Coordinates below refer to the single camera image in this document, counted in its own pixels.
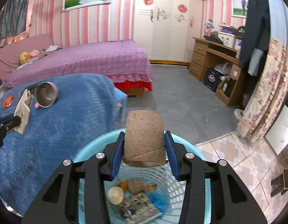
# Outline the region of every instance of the red bed skirt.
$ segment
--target red bed skirt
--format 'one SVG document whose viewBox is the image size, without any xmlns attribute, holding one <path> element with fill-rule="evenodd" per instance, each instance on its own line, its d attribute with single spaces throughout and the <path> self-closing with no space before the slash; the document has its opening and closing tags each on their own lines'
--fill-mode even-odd
<svg viewBox="0 0 288 224">
<path fill-rule="evenodd" d="M 132 82 L 132 81 L 125 81 L 125 82 L 120 82 L 114 83 L 115 87 L 118 88 L 119 90 L 130 90 L 131 88 L 139 88 L 139 87 L 144 87 L 148 91 L 152 91 L 152 85 L 151 82 L 143 82 L 143 81 L 137 81 L 137 82 Z"/>
</svg>

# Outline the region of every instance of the dark gray curtain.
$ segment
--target dark gray curtain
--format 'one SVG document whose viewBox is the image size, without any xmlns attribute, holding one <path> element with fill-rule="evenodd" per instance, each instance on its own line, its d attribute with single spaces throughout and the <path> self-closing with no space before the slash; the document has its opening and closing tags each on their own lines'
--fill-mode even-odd
<svg viewBox="0 0 288 224">
<path fill-rule="evenodd" d="M 7 0 L 0 16 L 0 39 L 26 31 L 28 1 Z"/>
</svg>

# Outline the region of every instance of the laundry basket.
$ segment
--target laundry basket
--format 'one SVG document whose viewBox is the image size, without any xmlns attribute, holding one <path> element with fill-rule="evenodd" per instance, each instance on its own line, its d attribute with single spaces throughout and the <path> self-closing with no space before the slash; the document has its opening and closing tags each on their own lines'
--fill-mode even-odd
<svg viewBox="0 0 288 224">
<path fill-rule="evenodd" d="M 115 130 L 96 138 L 95 140 L 87 144 L 77 154 L 73 161 L 85 161 L 95 155 L 97 152 L 102 152 L 107 144 L 116 142 L 121 131 L 125 132 L 125 129 Z M 202 160 L 205 160 L 204 156 L 195 146 L 177 135 L 171 135 L 173 137 L 173 140 L 177 143 L 183 144 L 188 152 L 192 152 L 198 157 L 200 157 Z M 165 196 L 165 199 L 167 200 L 167 205 L 165 205 L 165 209 L 160 210 L 163 214 L 157 219 L 150 221 L 149 224 L 178 223 L 183 204 L 186 182 L 177 182 L 175 180 L 175 177 L 172 175 L 171 172 L 170 164 L 167 163 L 166 165 L 161 167 L 138 168 L 130 167 L 126 164 L 121 163 L 119 173 L 115 180 L 113 182 L 104 181 L 105 190 L 107 191 L 111 186 L 117 186 L 121 181 L 134 178 L 142 178 L 145 181 L 156 183 L 158 185 L 158 190 L 156 193 L 161 194 L 161 196 Z M 84 179 L 81 179 L 79 184 L 79 223 L 81 224 L 86 224 L 84 211 L 84 184 Z M 211 216 L 211 191 L 209 179 L 205 180 L 204 204 L 204 224 L 206 224 L 210 223 Z M 124 218 L 122 218 L 119 212 L 116 211 L 114 205 L 108 203 L 108 210 L 112 224 L 125 224 Z"/>
</svg>

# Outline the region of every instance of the cardboard tube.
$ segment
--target cardboard tube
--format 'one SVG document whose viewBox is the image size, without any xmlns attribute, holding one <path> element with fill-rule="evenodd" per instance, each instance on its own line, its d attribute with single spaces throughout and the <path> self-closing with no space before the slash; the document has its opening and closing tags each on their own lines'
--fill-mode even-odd
<svg viewBox="0 0 288 224">
<path fill-rule="evenodd" d="M 126 123 L 124 161 L 132 167 L 166 164 L 161 116 L 145 110 L 130 111 Z"/>
</svg>

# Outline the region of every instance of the white logo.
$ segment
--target white logo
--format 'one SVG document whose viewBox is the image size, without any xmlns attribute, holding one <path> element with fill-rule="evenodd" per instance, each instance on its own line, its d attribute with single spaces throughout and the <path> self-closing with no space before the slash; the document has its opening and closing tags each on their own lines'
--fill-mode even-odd
<svg viewBox="0 0 288 224">
<path fill-rule="evenodd" d="M 208 79 L 211 81 L 211 82 L 214 82 L 215 81 L 215 77 L 213 75 L 208 75 Z"/>
</svg>

